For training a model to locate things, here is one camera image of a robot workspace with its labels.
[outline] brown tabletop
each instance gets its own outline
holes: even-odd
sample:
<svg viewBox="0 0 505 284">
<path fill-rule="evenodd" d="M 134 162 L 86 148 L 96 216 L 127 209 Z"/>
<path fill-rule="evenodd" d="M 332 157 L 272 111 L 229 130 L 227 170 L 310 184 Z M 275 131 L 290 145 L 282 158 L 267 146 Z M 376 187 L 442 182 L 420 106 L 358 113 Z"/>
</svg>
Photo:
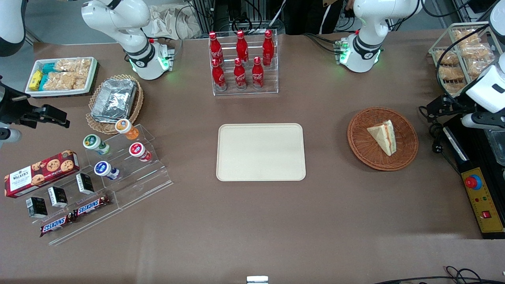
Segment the brown tabletop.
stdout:
<svg viewBox="0 0 505 284">
<path fill-rule="evenodd" d="M 145 99 L 137 120 L 156 137 L 175 184 L 57 247 L 26 223 L 26 207 L 0 198 L 0 278 L 223 284 L 268 275 L 272 284 L 373 283 L 443 275 L 443 265 L 454 265 L 503 280 L 505 241 L 480 240 L 460 177 L 431 152 L 428 125 L 417 113 L 440 94 L 426 53 L 441 33 L 390 33 L 380 61 L 364 74 L 337 66 L 303 36 L 282 35 L 280 92 L 253 99 L 214 97 L 207 40 L 185 41 L 173 72 L 140 81 Z M 117 44 L 37 44 L 35 50 L 38 59 L 95 57 L 98 82 L 134 75 Z M 71 127 L 15 126 L 23 139 L 4 144 L 0 172 L 65 149 L 84 155 L 82 138 L 93 132 L 84 117 L 88 100 L 32 101 L 66 111 Z M 407 168 L 376 171 L 351 152 L 348 122 L 371 106 L 399 111 L 416 129 L 419 152 Z M 222 124 L 280 122 L 304 129 L 304 180 L 217 180 Z"/>
</svg>

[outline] red bottle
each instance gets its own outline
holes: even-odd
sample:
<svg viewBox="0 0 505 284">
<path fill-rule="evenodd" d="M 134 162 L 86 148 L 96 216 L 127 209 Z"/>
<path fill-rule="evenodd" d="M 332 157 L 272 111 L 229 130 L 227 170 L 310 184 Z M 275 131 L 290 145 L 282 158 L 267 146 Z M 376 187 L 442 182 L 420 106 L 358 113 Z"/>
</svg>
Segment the red bottle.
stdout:
<svg viewBox="0 0 505 284">
<path fill-rule="evenodd" d="M 274 58 L 274 42 L 272 40 L 272 31 L 265 32 L 265 40 L 263 41 L 263 65 L 270 66 Z"/>
<path fill-rule="evenodd" d="M 237 32 L 237 57 L 244 62 L 245 65 L 249 63 L 249 47 L 244 39 L 244 31 Z"/>
<path fill-rule="evenodd" d="M 209 38 L 211 39 L 210 49 L 212 59 L 217 59 L 219 66 L 223 66 L 224 64 L 223 49 L 221 48 L 221 44 L 218 41 L 216 33 L 211 31 L 209 33 Z"/>
<path fill-rule="evenodd" d="M 212 78 L 216 84 L 216 90 L 224 91 L 226 90 L 226 81 L 224 79 L 223 69 L 219 66 L 217 59 L 212 59 Z"/>
<path fill-rule="evenodd" d="M 235 58 L 235 84 L 237 84 L 237 89 L 245 90 L 247 88 L 247 82 L 245 81 L 245 69 L 242 66 L 242 60 L 240 58 Z"/>
<path fill-rule="evenodd" d="M 263 67 L 261 66 L 261 58 L 259 56 L 254 57 L 254 66 L 252 67 L 252 86 L 255 89 L 263 88 Z"/>
</svg>

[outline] walkers cookie box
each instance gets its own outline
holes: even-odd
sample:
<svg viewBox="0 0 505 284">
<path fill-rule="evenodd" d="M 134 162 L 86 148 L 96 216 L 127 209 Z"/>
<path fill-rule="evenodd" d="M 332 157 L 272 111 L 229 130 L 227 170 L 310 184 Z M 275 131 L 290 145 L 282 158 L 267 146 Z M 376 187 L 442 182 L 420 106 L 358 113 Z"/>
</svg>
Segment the walkers cookie box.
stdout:
<svg viewBox="0 0 505 284">
<path fill-rule="evenodd" d="M 18 198 L 79 171 L 77 155 L 66 150 L 5 176 L 5 196 Z"/>
</svg>

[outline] round wicker basket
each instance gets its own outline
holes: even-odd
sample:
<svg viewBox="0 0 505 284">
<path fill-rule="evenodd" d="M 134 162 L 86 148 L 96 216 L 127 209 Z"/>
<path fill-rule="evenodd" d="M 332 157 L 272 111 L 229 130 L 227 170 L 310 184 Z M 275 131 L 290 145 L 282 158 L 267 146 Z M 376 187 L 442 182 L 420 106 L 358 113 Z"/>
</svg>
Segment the round wicker basket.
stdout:
<svg viewBox="0 0 505 284">
<path fill-rule="evenodd" d="M 140 83 L 138 82 L 137 79 L 130 75 L 115 75 L 112 76 L 109 79 L 117 79 L 117 80 L 123 80 L 123 79 L 129 79 L 137 83 L 137 92 L 135 93 L 135 101 L 133 102 L 133 106 L 131 107 L 131 113 L 130 113 L 130 122 L 134 124 L 133 122 L 137 119 L 138 114 L 140 113 L 140 109 L 142 108 L 142 102 L 144 101 L 144 92 L 142 91 L 142 87 L 140 86 Z M 96 101 L 96 97 L 98 96 L 98 93 L 100 93 L 100 90 L 102 89 L 103 82 L 98 86 L 98 88 L 95 89 L 93 95 L 91 96 L 91 99 L 89 100 L 89 109 L 92 110 L 94 103 Z M 91 127 L 93 130 L 96 130 L 98 132 L 108 134 L 108 135 L 114 135 L 118 134 L 114 127 L 114 123 L 102 123 L 95 121 L 91 117 L 91 113 L 86 114 L 86 121 L 88 122 L 89 127 Z"/>
<path fill-rule="evenodd" d="M 367 128 L 390 119 L 396 137 L 396 153 L 391 156 L 380 148 Z M 347 128 L 347 140 L 354 154 L 363 163 L 382 171 L 397 171 L 408 166 L 416 157 L 419 140 L 409 121 L 400 113 L 387 108 L 367 108 L 358 112 Z"/>
</svg>

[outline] sandwich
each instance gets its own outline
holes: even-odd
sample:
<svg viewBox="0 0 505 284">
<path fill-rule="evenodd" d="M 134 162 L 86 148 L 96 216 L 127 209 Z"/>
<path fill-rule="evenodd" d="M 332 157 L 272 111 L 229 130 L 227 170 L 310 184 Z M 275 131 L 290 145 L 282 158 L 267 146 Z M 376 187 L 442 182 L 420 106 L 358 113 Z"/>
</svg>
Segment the sandwich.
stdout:
<svg viewBox="0 0 505 284">
<path fill-rule="evenodd" d="M 367 130 L 386 155 L 391 156 L 396 152 L 396 139 L 391 120 L 384 121 L 374 127 L 368 127 Z"/>
</svg>

